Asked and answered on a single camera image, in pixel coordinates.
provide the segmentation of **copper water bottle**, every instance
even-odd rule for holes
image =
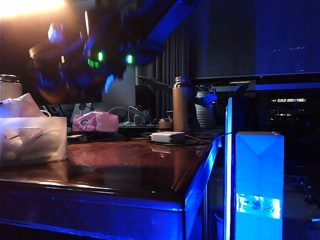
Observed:
[[[195,108],[195,88],[188,77],[178,76],[172,89],[173,130],[193,134],[193,113]]]

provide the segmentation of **clear plastic storage box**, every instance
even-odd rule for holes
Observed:
[[[65,117],[0,118],[0,166],[67,158]]]

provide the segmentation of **white mug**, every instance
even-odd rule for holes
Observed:
[[[22,95],[22,85],[14,75],[0,75],[0,101],[18,98]]]

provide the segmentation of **green led light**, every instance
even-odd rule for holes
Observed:
[[[125,57],[125,61],[126,61],[128,64],[133,64],[133,63],[134,63],[134,57],[133,57],[131,54],[128,54],[128,55]]]
[[[88,58],[88,64],[89,64],[89,66],[92,67],[92,68],[96,68],[96,69],[100,68],[99,62],[97,62],[97,61],[92,61],[90,58]]]
[[[101,62],[104,59],[104,54],[102,52],[98,53],[98,60]]]
[[[88,64],[90,67],[94,67],[94,61],[92,61],[90,58],[88,58]]]

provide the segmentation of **wall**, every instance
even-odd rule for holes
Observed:
[[[200,1],[191,16],[191,76],[320,72],[319,11],[318,1]]]

